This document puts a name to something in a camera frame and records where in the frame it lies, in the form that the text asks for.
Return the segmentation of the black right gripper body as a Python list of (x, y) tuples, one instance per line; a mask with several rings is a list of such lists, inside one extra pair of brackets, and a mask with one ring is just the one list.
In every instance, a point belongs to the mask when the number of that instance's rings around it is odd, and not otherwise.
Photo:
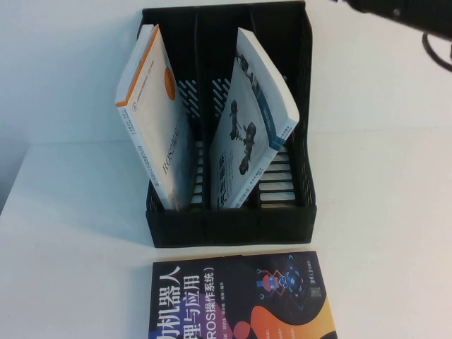
[(346, 3), (361, 13), (374, 14), (437, 37), (451, 39), (451, 1), (356, 0)]

